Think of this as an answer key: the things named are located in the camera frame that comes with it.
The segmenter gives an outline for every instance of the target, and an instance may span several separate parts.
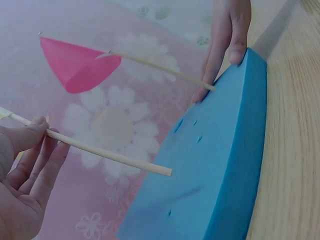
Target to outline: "pink tablecloth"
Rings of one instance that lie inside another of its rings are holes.
[[[202,54],[157,25],[102,0],[4,0],[0,7],[0,105],[96,147],[151,162],[195,86],[124,60],[91,91],[69,94],[42,52],[38,32],[107,52],[152,58],[199,76]],[[6,125],[16,123],[6,120]],[[38,240],[116,240],[145,173],[72,148]]]

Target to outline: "wooden stick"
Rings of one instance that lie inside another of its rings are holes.
[[[11,119],[14,119],[26,126],[31,124],[31,121],[28,119],[23,118],[22,116],[16,115],[6,109],[4,109],[3,107],[0,107],[0,114],[2,113],[2,116],[4,117],[9,117]],[[100,149],[97,147],[93,147],[93,146],[89,146],[85,143],[82,143],[78,140],[75,140],[71,137],[68,136],[64,136],[60,133],[57,133],[55,131],[52,131],[50,129],[46,130],[46,135],[48,135],[49,137],[53,138],[53,139],[57,139],[61,142],[64,142],[66,144],[69,144],[71,146],[74,146],[78,149],[87,151],[89,153],[98,155],[100,157],[103,158],[107,158],[113,161],[116,161],[118,163],[122,163],[122,164],[126,164],[138,169],[142,169],[145,171],[149,171],[149,172],[153,172],[156,174],[160,174],[160,175],[164,175],[164,176],[172,176],[172,169],[171,168],[167,168],[164,166],[159,166],[150,162],[144,162],[144,161],[138,161],[138,160],[134,160],[132,158],[129,158],[127,156],[118,154],[118,153],[114,153],[112,151],[108,151],[108,150],[104,150],[104,149]]]
[[[140,64],[148,65],[148,66],[150,66],[152,68],[159,69],[161,71],[170,73],[170,74],[175,75],[177,77],[180,77],[180,78],[182,78],[184,80],[187,80],[188,82],[190,82],[192,84],[200,85],[200,86],[208,89],[209,91],[215,91],[216,90],[216,88],[214,86],[212,86],[212,85],[210,85],[208,83],[205,83],[203,81],[197,80],[197,79],[195,79],[193,77],[190,77],[188,75],[185,75],[183,73],[173,71],[173,70],[171,70],[171,69],[169,69],[167,67],[163,67],[163,66],[157,65],[157,64],[155,64],[153,62],[147,61],[147,60],[139,58],[139,57],[130,56],[130,55],[127,55],[127,54],[124,54],[124,53],[120,53],[120,52],[115,52],[113,50],[110,50],[107,54],[117,55],[117,56],[123,57],[125,59],[132,60],[132,61],[140,63]]]

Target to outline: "toy sailboat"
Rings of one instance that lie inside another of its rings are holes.
[[[248,49],[216,91],[168,133],[119,229],[120,240],[244,240],[257,195],[267,116],[267,64]]]

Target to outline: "paper sail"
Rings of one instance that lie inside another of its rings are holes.
[[[121,63],[120,56],[97,58],[104,52],[47,37],[40,37],[40,44],[52,71],[71,94],[98,86]]]

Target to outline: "white flower print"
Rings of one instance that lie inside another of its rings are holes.
[[[79,94],[81,105],[71,103],[65,111],[63,126],[74,138],[98,148],[108,149],[140,161],[150,161],[150,154],[158,152],[155,136],[157,126],[144,121],[149,113],[147,103],[135,103],[130,88],[112,86],[107,96],[100,87]],[[104,172],[113,178],[140,173],[140,169],[104,159],[86,151],[72,148],[81,154],[82,164],[90,169],[100,162]]]
[[[125,37],[118,37],[114,50],[180,72],[177,59],[168,55],[169,48],[166,45],[159,45],[155,36],[142,33],[139,36],[128,34]],[[176,77],[170,73],[130,60],[124,59],[123,65],[125,65],[130,76],[141,81],[152,79],[158,83],[163,83],[164,79],[172,82],[176,80]]]
[[[118,204],[119,199],[125,193],[125,190],[129,188],[130,182],[129,179],[125,176],[119,178],[114,178],[112,176],[107,176],[105,182],[108,187],[106,189],[106,198],[111,204]]]
[[[100,240],[107,225],[101,222],[101,214],[95,212],[91,217],[82,216],[75,229],[82,232],[86,239]]]

